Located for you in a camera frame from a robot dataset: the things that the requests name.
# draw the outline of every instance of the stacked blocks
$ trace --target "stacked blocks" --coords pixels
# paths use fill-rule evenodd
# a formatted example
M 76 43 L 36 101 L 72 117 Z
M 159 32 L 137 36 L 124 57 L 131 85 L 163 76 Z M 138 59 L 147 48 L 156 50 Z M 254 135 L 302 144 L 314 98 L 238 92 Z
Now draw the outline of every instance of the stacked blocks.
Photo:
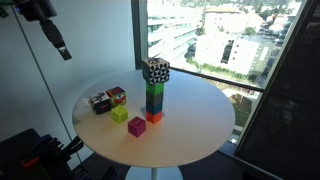
M 143 134 L 146 131 L 146 128 L 146 121 L 137 116 L 128 122 L 129 133 L 136 137 L 139 137 L 141 134 Z
M 111 101 L 106 93 L 98 93 L 89 97 L 89 103 L 96 114 L 111 110 Z
M 118 105 L 111 110 L 111 119 L 119 124 L 122 123 L 128 119 L 128 110 L 125 107 Z
M 125 105 L 127 102 L 126 92 L 120 87 L 115 87 L 106 91 L 108 96 L 111 98 L 112 107 L 117 107 L 119 105 Z
M 146 119 L 155 124 L 162 118 L 164 83 L 169 80 L 169 62 L 160 58 L 143 61 L 146 81 Z

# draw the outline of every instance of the pink cube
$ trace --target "pink cube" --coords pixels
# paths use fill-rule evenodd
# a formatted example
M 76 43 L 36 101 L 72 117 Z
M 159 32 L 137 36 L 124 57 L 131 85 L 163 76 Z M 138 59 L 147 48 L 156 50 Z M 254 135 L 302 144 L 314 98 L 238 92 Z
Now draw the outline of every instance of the pink cube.
M 146 131 L 146 121 L 136 116 L 128 122 L 128 131 L 132 135 L 139 137 Z

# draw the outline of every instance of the black and white patterned cube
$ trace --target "black and white patterned cube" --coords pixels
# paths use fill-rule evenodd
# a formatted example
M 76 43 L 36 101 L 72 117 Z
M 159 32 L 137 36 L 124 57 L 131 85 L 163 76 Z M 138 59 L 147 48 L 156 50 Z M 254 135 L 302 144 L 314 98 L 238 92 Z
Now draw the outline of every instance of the black and white patterned cube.
M 170 63 L 161 58 L 150 58 L 143 61 L 143 78 L 151 85 L 169 81 Z
M 111 101 L 105 92 L 90 96 L 89 103 L 96 114 L 102 114 L 111 110 Z

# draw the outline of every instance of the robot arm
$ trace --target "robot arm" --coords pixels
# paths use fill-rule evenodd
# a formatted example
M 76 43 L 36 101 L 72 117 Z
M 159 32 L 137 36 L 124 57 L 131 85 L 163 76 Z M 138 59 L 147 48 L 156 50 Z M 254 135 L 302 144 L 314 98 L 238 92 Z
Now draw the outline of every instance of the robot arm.
M 27 21 L 40 21 L 43 32 L 53 46 L 57 48 L 63 59 L 69 60 L 72 58 L 66 48 L 60 31 L 49 19 L 57 15 L 50 0 L 13 0 L 11 3 L 3 3 L 0 0 L 0 5 L 15 5 L 16 10 L 19 14 L 23 15 Z

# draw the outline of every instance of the round white table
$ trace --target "round white table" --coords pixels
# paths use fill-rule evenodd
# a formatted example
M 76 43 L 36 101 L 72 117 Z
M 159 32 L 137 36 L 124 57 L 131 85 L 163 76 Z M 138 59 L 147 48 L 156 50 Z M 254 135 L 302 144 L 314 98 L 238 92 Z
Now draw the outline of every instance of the round white table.
M 147 130 L 136 138 L 128 132 L 127 123 L 135 116 L 145 119 L 145 83 L 137 70 L 110 76 L 88 88 L 73 109 L 75 131 L 95 153 L 133 166 L 126 179 L 151 179 L 151 174 L 153 179 L 182 179 L 176 166 L 200 160 L 227 141 L 235 123 L 234 109 L 209 82 L 171 70 L 164 87 L 162 120 L 147 121 Z M 129 118 L 122 124 L 111 119 L 111 111 L 94 114 L 88 103 L 90 95 L 116 86 L 127 94 Z

